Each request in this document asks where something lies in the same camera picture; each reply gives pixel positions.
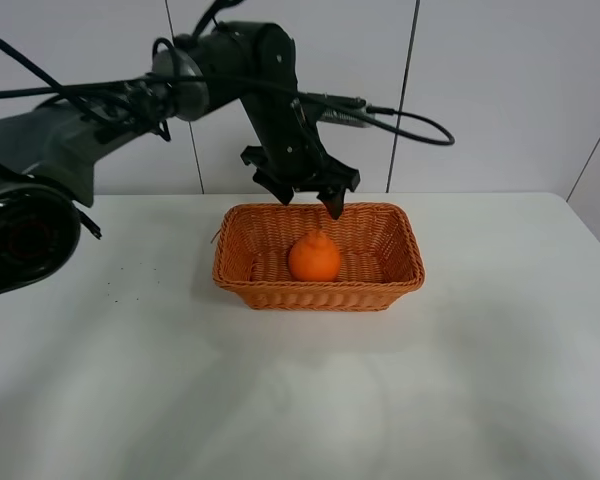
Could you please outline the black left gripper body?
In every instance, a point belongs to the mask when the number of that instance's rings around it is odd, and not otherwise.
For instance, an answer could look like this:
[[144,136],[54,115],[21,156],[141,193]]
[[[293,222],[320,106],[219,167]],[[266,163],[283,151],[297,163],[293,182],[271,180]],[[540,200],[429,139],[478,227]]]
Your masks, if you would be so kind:
[[325,95],[307,100],[279,94],[248,94],[241,104],[259,140],[241,153],[246,165],[264,172],[293,190],[319,192],[327,186],[354,191],[360,183],[358,170],[331,156],[317,128],[326,106]]

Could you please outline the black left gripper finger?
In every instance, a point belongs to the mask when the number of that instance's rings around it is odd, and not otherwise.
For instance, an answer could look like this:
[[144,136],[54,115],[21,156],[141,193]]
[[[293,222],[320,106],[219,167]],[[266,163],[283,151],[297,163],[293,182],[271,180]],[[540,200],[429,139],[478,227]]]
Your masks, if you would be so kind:
[[288,205],[294,197],[291,186],[277,182],[264,172],[255,172],[253,181],[269,191],[282,205]]
[[343,213],[345,193],[344,186],[327,186],[318,193],[317,198],[324,204],[333,220],[338,220]]

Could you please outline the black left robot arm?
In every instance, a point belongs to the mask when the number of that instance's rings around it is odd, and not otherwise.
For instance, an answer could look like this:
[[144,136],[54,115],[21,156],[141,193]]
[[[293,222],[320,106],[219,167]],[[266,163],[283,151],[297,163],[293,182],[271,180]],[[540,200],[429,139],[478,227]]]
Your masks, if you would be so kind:
[[301,93],[294,41],[274,23],[217,22],[228,8],[211,4],[194,31],[152,47],[151,70],[136,79],[63,85],[0,39],[0,51],[43,81],[45,101],[0,119],[0,294],[58,271],[82,231],[99,236],[87,216],[98,161],[131,141],[171,137],[168,122],[199,120],[240,102],[258,137],[242,161],[280,203],[313,192],[338,218],[359,172],[332,157],[317,125],[360,102]]

